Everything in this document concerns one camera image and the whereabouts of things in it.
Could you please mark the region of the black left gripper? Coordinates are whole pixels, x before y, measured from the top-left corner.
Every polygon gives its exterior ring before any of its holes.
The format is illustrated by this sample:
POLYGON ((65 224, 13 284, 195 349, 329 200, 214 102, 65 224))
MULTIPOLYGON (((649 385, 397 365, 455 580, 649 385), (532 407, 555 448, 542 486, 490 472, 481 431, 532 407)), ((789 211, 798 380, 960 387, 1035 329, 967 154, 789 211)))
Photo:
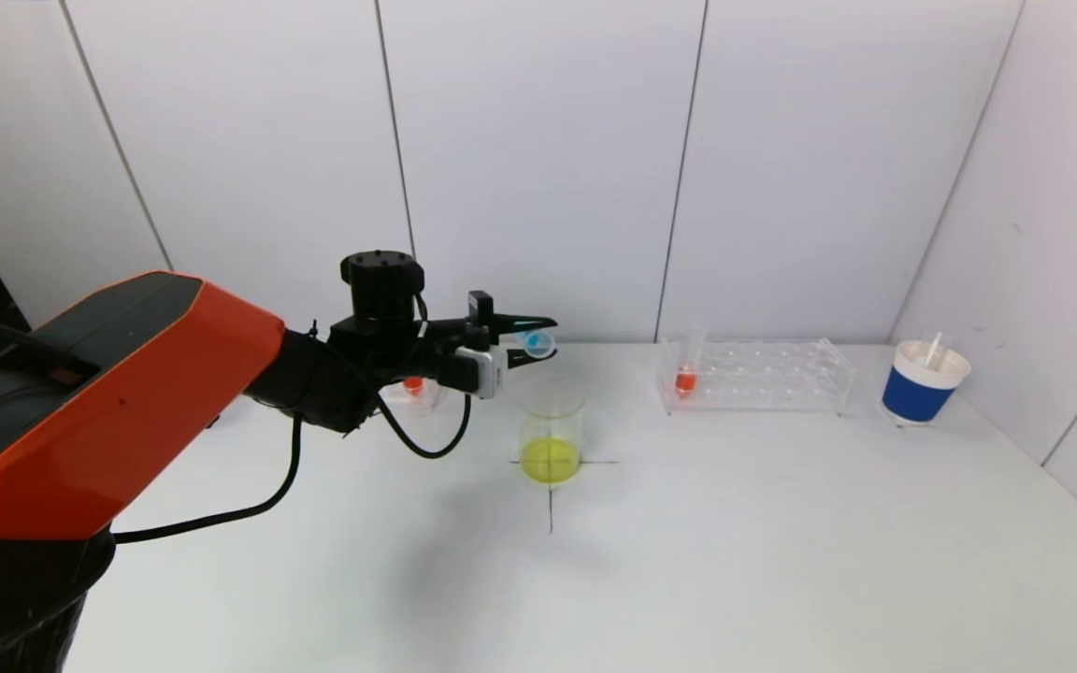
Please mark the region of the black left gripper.
POLYGON ((430 380, 504 380, 506 367, 518 369, 529 364, 550 361, 557 348, 538 351, 538 356, 522 348, 506 352, 499 334, 553 330, 553 318, 514 316, 495 312, 495 302, 488 293, 467 295, 467 316, 432 319, 422 305, 422 376, 430 380))

